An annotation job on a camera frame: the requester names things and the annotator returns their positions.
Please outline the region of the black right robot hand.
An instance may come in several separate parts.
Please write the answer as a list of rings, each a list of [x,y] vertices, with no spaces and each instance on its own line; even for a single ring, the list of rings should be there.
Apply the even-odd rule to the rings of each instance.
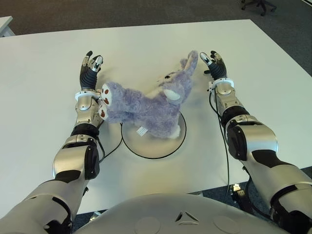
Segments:
[[[207,65],[208,70],[204,74],[210,74],[214,80],[227,78],[227,69],[221,55],[216,51],[211,51],[210,56],[201,52],[200,58]]]

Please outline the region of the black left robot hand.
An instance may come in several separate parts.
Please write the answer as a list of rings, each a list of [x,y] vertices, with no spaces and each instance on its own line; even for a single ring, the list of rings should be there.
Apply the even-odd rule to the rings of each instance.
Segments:
[[[81,90],[95,90],[97,84],[97,75],[103,64],[103,57],[97,55],[92,58],[93,51],[89,51],[83,58],[80,69],[80,86]]]

